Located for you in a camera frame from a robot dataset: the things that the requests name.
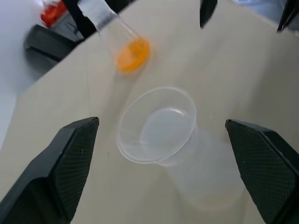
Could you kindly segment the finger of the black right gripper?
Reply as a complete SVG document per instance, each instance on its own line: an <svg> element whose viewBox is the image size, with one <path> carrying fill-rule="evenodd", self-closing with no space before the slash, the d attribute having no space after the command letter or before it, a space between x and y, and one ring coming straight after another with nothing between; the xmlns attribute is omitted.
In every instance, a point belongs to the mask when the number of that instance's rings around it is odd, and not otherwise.
<svg viewBox="0 0 299 224"><path fill-rule="evenodd" d="M200 0L199 26L201 29L207 24L217 7L217 0Z"/></svg>
<svg viewBox="0 0 299 224"><path fill-rule="evenodd" d="M282 32L299 13L299 0L287 0L277 28L277 32Z"/></svg>

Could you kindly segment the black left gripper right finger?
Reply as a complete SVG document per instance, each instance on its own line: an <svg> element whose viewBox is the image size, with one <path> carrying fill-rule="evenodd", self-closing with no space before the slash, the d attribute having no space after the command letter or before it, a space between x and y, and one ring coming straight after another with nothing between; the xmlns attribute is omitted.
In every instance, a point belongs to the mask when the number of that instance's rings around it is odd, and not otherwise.
<svg viewBox="0 0 299 224"><path fill-rule="evenodd" d="M275 131L225 123L241 179L267 224L299 222L299 154Z"/></svg>

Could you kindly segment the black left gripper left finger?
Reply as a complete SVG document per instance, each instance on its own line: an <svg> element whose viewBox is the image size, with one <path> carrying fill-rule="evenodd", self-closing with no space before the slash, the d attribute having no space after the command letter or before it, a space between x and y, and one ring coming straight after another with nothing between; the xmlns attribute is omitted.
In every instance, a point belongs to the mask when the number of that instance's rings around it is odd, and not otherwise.
<svg viewBox="0 0 299 224"><path fill-rule="evenodd" d="M69 224L93 156L98 117L61 128L24 169L0 203L2 224Z"/></svg>

